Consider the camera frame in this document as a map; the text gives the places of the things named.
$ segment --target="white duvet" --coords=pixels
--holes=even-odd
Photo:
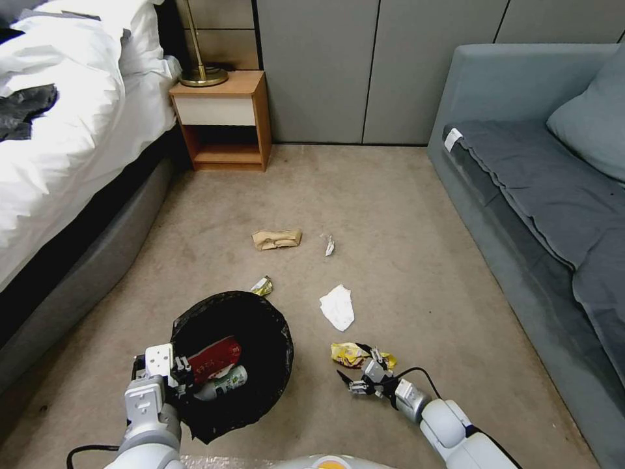
[[[59,92],[56,104],[33,120],[30,140],[0,142],[0,291],[174,123],[167,89],[179,70],[162,57],[150,3],[54,0],[40,9],[102,21],[30,17],[12,26],[24,35],[0,45],[1,96],[48,83]],[[137,33],[122,52],[124,27]]]

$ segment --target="gray pillow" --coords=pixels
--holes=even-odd
[[[586,91],[551,114],[547,127],[588,164],[625,183],[625,46]]]

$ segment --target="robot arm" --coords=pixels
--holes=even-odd
[[[503,448],[471,423],[454,401],[440,398],[425,370],[420,369],[430,379],[439,399],[431,400],[427,393],[410,381],[394,377],[376,348],[364,344],[358,346],[367,351],[371,358],[363,365],[361,380],[352,381],[338,371],[349,391],[387,397],[395,409],[419,426],[448,469],[520,468]]]
[[[419,426],[448,469],[520,468],[503,448],[471,424],[454,401],[431,400],[428,394],[401,378],[402,375],[394,377],[377,349],[361,347],[372,356],[363,366],[362,379],[352,381],[339,372],[349,390],[354,394],[389,398],[395,409]],[[149,347],[144,356],[135,357],[132,381],[124,393],[128,426],[117,458],[105,469],[185,469],[179,454],[180,420],[176,408],[167,402],[167,396],[193,393],[192,376],[187,360],[176,357],[171,344]],[[317,467],[313,459],[324,458],[293,460],[284,467]],[[68,468],[72,467],[68,458]],[[351,467],[382,466],[352,459]]]
[[[399,382],[395,397],[397,410],[419,426],[448,469],[519,467],[489,436],[471,424],[454,401],[430,401],[427,394],[404,379]]]

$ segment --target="crumpled brown paper bag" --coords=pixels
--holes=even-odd
[[[292,248],[293,246],[299,246],[301,229],[284,231],[261,230],[252,234],[252,240],[254,241],[254,246],[259,251],[275,248]]]

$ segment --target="crumpled white tissue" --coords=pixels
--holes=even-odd
[[[339,285],[330,293],[319,298],[321,311],[336,329],[345,331],[354,321],[352,308],[352,291]]]

